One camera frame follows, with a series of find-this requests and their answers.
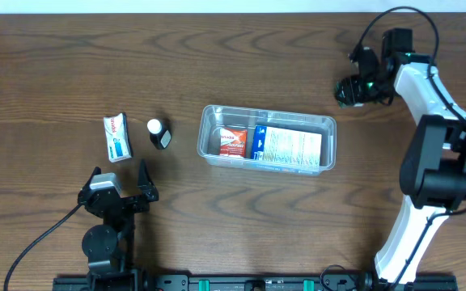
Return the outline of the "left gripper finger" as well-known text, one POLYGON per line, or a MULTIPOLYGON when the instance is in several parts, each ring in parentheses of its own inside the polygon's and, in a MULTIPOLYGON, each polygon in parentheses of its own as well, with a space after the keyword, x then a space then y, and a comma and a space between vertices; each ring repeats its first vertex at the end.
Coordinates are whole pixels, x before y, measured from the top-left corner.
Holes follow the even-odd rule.
POLYGON ((141 191, 152 191, 155 188, 146 166, 144 159, 141 160, 138 169, 138 188, 141 191))
POLYGON ((83 185, 82 190, 83 191, 90 191, 91 190, 91 181, 96 175, 101 174, 101 169, 99 167, 95 167, 94 170, 92 171, 90 178, 87 180, 87 182, 83 185))

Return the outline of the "white medicine box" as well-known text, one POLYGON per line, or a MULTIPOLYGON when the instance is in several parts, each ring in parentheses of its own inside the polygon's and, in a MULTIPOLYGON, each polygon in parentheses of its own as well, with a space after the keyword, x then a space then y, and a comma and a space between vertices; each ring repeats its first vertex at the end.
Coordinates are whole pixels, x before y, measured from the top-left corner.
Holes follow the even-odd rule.
POLYGON ((110 162, 119 162, 133 157, 130 147, 126 114, 104 117, 104 131, 110 162))

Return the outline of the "green square ointment box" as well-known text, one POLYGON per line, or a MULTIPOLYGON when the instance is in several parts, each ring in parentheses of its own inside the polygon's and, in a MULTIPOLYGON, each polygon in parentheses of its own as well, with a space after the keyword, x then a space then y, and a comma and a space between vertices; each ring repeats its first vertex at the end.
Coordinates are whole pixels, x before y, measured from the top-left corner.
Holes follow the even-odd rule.
POLYGON ((361 107, 359 102, 360 84, 357 78, 343 78, 335 86, 335 99, 341 108, 361 107))

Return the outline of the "black bottle white cap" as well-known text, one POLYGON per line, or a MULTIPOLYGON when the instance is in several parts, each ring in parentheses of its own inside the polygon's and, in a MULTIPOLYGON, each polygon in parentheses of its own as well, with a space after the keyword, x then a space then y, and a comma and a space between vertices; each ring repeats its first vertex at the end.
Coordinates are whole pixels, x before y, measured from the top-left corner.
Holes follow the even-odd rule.
POLYGON ((147 129, 150 134, 150 141, 156 149, 164 150, 172 140, 172 135, 168 127, 159 119, 151 119, 147 122, 147 129))

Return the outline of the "red medicine sachet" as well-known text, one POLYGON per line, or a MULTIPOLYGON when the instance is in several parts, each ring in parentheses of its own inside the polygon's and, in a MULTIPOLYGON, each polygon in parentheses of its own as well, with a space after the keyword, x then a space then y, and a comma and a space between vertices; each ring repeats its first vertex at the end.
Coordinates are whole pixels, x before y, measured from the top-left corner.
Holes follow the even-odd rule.
POLYGON ((219 154, 221 156, 244 158, 247 149, 247 129, 220 128, 219 154))

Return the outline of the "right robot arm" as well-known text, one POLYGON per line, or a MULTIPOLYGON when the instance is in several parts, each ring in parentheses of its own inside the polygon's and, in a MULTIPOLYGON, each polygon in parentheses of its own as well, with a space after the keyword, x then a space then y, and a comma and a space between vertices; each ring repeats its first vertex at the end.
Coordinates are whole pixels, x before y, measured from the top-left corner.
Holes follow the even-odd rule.
POLYGON ((448 93, 434 55, 418 54, 413 32, 383 34, 382 51, 357 44, 349 60, 358 72, 337 83, 342 106, 406 103, 416 131, 400 166, 400 212, 374 257, 367 290, 414 290, 417 268, 440 226, 466 201, 466 111, 448 93))

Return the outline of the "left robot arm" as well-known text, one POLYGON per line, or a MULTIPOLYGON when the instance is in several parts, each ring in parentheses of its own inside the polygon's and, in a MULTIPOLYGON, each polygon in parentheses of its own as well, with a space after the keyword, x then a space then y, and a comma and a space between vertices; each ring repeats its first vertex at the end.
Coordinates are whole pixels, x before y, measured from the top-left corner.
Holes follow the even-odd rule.
POLYGON ((133 265, 133 243, 137 213, 145 213, 159 192, 149 176, 146 162, 138 171, 136 196, 123 197, 121 183, 114 173, 104 174, 99 167, 78 194, 78 204, 101 218, 83 237, 82 249, 88 259, 90 290, 150 290, 152 284, 145 271, 133 265))

